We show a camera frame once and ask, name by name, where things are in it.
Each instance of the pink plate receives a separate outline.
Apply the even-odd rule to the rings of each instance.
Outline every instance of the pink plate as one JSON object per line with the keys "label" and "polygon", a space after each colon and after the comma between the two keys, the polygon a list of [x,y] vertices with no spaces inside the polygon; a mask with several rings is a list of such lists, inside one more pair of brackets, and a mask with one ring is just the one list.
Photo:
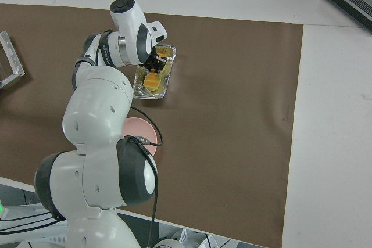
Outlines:
{"label": "pink plate", "polygon": [[[156,137],[156,132],[153,129],[152,125],[146,120],[138,117],[129,117],[125,120],[123,125],[123,136],[143,136],[144,138],[150,140],[153,143],[158,142]],[[156,146],[153,145],[144,145],[152,156],[155,155]]]}

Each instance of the brown mat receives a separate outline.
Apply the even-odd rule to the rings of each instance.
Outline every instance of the brown mat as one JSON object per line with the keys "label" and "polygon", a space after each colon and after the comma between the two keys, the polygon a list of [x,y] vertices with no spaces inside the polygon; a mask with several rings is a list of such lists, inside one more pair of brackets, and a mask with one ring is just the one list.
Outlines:
{"label": "brown mat", "polygon": [[[302,25],[147,19],[177,47],[167,96],[133,102],[164,135],[157,218],[280,247]],[[26,71],[0,90],[0,176],[33,184],[45,156],[73,149],[61,122],[74,63],[86,36],[109,28],[107,10],[0,5]],[[121,70],[133,80],[135,67]],[[130,210],[151,216],[152,202]]]}

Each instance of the white robot link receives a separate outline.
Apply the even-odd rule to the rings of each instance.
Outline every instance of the white robot link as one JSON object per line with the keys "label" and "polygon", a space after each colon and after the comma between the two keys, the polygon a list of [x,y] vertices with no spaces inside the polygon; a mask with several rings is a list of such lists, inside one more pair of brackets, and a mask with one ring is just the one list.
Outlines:
{"label": "white robot link", "polygon": [[135,0],[114,1],[110,13],[119,31],[89,36],[73,74],[62,127],[76,150],[46,157],[35,174],[43,206],[67,220],[67,248],[140,248],[114,208],[147,201],[157,187],[143,139],[123,139],[132,87],[115,67],[159,62],[161,68],[154,49],[167,32],[158,21],[147,23]]}

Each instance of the brown paper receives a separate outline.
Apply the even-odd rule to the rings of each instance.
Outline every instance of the brown paper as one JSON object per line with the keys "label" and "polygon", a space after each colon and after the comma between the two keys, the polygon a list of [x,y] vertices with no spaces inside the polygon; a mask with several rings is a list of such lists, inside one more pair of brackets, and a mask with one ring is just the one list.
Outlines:
{"label": "brown paper", "polygon": [[[146,16],[177,47],[165,98],[133,101],[164,136],[157,218],[280,247],[302,25]],[[108,10],[0,5],[26,72],[0,90],[0,176],[33,184],[45,156],[74,149],[62,132],[74,63],[109,28]],[[152,202],[128,209],[151,216]]]}

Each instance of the white table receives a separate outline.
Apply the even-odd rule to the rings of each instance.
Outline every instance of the white table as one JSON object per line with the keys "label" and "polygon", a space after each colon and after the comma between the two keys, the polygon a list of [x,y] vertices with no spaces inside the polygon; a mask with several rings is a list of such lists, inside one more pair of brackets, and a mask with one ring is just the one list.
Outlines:
{"label": "white table", "polygon": [[[107,9],[111,1],[0,3]],[[305,24],[283,248],[372,247],[371,34],[326,0],[137,1],[144,12]]]}

